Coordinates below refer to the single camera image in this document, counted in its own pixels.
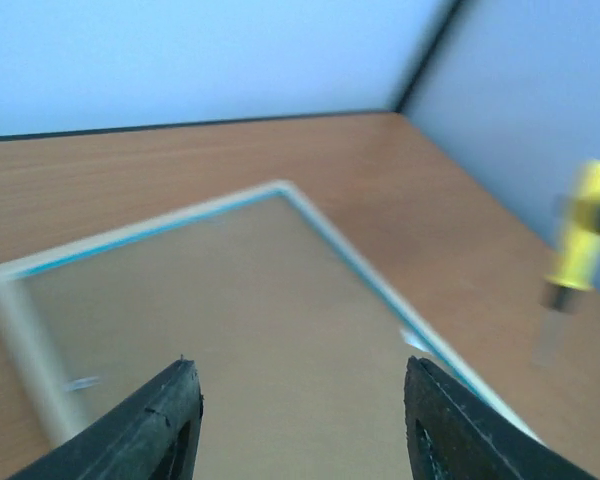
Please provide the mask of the blue wooden picture frame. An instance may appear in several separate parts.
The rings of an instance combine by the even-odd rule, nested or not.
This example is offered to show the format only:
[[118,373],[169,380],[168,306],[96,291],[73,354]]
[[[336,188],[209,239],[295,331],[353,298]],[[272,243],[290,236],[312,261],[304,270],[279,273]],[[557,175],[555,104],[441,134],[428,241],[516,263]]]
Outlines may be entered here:
[[393,326],[520,430],[526,423],[293,183],[276,180],[0,264],[0,332],[53,444],[173,357],[333,350]]

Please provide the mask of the yellow handled screwdriver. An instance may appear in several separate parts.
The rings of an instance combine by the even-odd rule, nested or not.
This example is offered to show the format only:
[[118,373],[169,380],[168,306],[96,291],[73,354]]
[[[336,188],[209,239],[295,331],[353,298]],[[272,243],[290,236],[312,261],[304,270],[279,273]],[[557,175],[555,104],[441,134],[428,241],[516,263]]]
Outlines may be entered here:
[[573,301],[592,289],[600,261],[600,160],[588,161],[581,170],[573,193],[561,201],[564,223],[555,262],[546,277],[544,297],[547,317],[540,327],[532,361],[550,364],[566,329]]

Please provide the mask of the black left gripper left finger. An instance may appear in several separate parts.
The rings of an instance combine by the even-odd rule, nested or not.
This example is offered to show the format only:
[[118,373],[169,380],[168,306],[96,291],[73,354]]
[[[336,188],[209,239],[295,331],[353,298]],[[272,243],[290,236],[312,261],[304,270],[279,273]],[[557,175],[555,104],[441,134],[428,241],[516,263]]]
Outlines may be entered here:
[[179,359],[80,434],[13,479],[191,479],[204,398],[195,362]]

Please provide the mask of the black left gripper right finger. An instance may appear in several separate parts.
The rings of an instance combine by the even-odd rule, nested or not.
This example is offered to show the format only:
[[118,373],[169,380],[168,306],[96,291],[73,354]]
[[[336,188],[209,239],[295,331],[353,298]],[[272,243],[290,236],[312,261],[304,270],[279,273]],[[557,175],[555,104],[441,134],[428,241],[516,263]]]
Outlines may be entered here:
[[593,477],[519,430],[426,358],[408,360],[404,407],[415,479]]

